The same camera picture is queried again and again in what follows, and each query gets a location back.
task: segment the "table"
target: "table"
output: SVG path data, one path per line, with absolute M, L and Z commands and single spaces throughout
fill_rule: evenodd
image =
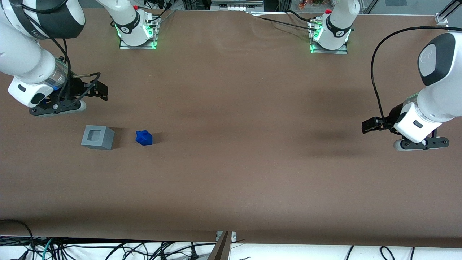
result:
M 0 75 L 1 218 L 43 236 L 214 241 L 216 230 L 235 230 L 256 243 L 462 245 L 462 120 L 440 128 L 448 148 L 426 152 L 361 133 L 379 115 L 375 46 L 433 16 L 360 15 L 349 53 L 322 55 L 303 29 L 244 12 L 178 11 L 157 50 L 119 50 L 105 10 L 84 12 L 82 34 L 68 41 L 72 69 L 100 71 L 109 100 L 34 118 Z M 383 45 L 375 78 L 386 112 L 424 87 L 417 56 L 439 33 Z M 115 149 L 82 147 L 86 125 L 113 129 Z M 140 146 L 136 130 L 157 143 Z

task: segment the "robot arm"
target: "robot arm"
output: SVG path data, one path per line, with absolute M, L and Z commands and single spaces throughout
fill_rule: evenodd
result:
M 129 0 L 96 0 L 111 15 L 120 38 L 129 46 L 139 46 L 153 37 L 152 14 L 135 10 Z
M 338 50 L 348 40 L 360 9 L 358 0 L 338 0 L 332 13 L 321 16 L 321 28 L 313 40 L 327 50 Z
M 405 138 L 395 142 L 397 150 L 449 145 L 447 138 L 428 136 L 442 123 L 462 116 L 462 34 L 444 33 L 431 40 L 419 54 L 418 68 L 426 87 L 393 108 L 385 122 L 378 117 L 364 121 L 363 133 L 386 124 Z
M 125 44 L 138 46 L 153 36 L 152 14 L 135 10 L 129 0 L 98 2 L 112 16 Z M 0 6 L 0 71 L 14 76 L 8 92 L 31 114 L 82 111 L 86 105 L 77 98 L 82 95 L 107 100 L 104 84 L 97 79 L 83 83 L 35 41 L 77 37 L 85 25 L 77 0 L 0 0 Z

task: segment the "gray cube with hole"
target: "gray cube with hole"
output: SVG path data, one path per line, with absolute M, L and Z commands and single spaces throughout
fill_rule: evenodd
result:
M 107 126 L 87 125 L 81 145 L 95 150 L 111 150 L 114 131 Z

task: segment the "logo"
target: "logo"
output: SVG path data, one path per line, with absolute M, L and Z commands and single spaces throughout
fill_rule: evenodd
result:
M 432 58 L 433 50 L 424 50 L 420 55 L 420 62 L 425 63 L 425 60 L 430 60 Z

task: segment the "blue block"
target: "blue block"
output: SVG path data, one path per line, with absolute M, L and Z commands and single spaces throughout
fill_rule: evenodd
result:
M 136 139 L 141 145 L 152 145 L 152 135 L 146 131 L 136 131 Z

